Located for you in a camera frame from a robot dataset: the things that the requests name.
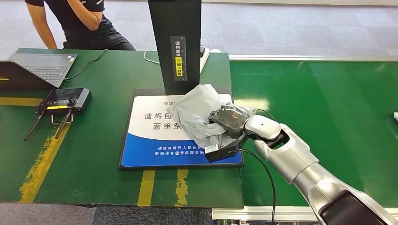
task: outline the white cable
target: white cable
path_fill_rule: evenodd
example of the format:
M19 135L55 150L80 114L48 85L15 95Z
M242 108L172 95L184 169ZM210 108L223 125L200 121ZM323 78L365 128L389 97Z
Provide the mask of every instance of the white cable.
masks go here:
M147 51L148 51L148 49L145 50L145 52L144 52L144 59L145 59L146 61L148 61L148 62L152 62L152 63L155 63L155 64L160 64L159 62L156 62L156 61L147 59L147 58L146 58L146 52L147 52Z

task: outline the blue and white sign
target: blue and white sign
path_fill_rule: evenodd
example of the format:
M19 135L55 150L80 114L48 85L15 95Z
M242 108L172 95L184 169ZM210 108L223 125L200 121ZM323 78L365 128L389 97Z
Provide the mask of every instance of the blue and white sign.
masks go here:
M182 96L136 96L125 138L121 166L239 165L242 155L209 163L204 149L188 136L167 113ZM221 94L226 102L231 96Z

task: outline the black device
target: black device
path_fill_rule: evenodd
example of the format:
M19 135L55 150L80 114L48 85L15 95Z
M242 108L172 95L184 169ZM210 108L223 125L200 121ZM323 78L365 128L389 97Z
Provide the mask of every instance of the black device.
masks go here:
M201 0L148 0L166 95L199 84Z
M206 148L205 156L210 163L234 157L239 152L237 149L246 142L247 138L248 136L246 134L242 134L238 139L226 146L219 148L217 145L215 151L208 151Z
M0 61L0 90L52 90L59 88L76 54L15 53Z
M24 141L28 140L33 130L36 128L40 119L45 115L51 116L51 122L54 122L53 115L65 115L60 128L58 129L55 138L58 139L69 117L73 121L73 114L80 114L84 111L88 100L91 97L91 92L87 88L70 88L70 89L56 89L48 93L47 97L38 105L36 113L38 118L33 123L32 127L26 134Z

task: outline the measuring ruler label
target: measuring ruler label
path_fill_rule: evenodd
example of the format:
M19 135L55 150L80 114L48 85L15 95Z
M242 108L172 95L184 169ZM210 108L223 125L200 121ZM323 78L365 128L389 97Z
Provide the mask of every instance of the measuring ruler label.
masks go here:
M186 39L185 36L170 36L173 56L174 81L186 81Z

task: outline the robotic arm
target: robotic arm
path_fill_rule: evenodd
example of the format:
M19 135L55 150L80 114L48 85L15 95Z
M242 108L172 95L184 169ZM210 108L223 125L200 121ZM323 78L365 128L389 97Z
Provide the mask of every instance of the robotic arm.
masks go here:
M297 187L322 225L398 225L398 221L364 192L345 184L324 167L309 146L285 124L255 115L248 118L235 105L212 112L210 122L237 140L223 148L206 148L210 162L236 155L248 137L257 152Z

